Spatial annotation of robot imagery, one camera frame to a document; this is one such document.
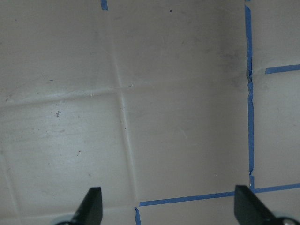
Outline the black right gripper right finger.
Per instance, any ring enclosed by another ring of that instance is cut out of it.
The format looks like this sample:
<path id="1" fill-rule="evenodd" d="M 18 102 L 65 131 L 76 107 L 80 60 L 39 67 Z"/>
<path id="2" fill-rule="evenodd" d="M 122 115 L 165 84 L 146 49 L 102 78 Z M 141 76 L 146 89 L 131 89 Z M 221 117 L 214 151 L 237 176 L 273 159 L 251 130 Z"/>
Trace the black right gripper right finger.
<path id="1" fill-rule="evenodd" d="M 276 217 L 245 185 L 236 185 L 234 215 L 240 225 L 299 225 L 290 217 Z"/>

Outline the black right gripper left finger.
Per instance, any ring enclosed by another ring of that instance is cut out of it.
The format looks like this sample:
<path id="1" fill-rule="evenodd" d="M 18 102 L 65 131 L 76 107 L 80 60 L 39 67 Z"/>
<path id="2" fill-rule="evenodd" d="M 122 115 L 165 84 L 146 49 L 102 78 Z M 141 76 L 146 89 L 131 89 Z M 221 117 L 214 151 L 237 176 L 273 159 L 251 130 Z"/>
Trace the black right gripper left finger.
<path id="1" fill-rule="evenodd" d="M 101 187 L 91 187 L 85 195 L 77 211 L 69 221 L 61 221 L 57 225 L 100 225 L 103 219 L 103 203 Z"/>

